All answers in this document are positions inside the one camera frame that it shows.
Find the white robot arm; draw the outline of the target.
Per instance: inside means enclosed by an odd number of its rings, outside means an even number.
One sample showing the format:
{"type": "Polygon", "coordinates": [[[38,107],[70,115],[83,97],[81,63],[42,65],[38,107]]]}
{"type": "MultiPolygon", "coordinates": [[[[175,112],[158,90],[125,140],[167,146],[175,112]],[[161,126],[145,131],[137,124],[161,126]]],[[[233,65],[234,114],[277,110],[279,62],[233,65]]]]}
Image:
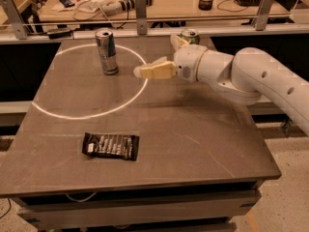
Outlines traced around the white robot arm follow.
{"type": "Polygon", "coordinates": [[[309,83],[278,60],[255,47],[231,55],[171,37],[175,49],[171,61],[161,57],[134,69],[143,79],[177,76],[189,82],[203,82],[221,97],[251,105],[265,96],[309,135],[309,83]]]}

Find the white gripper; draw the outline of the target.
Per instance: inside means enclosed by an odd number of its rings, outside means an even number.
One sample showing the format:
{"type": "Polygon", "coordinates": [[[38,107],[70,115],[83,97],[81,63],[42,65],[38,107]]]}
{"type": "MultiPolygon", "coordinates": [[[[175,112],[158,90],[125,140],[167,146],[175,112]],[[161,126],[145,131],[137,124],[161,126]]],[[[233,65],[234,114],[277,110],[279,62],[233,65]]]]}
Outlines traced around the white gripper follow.
{"type": "Polygon", "coordinates": [[[176,34],[170,36],[170,43],[177,50],[174,54],[175,64],[165,61],[160,64],[143,65],[133,70],[134,75],[142,79],[169,79],[176,74],[177,67],[178,78],[196,82],[200,60],[208,49],[202,45],[189,44],[176,34]]]}

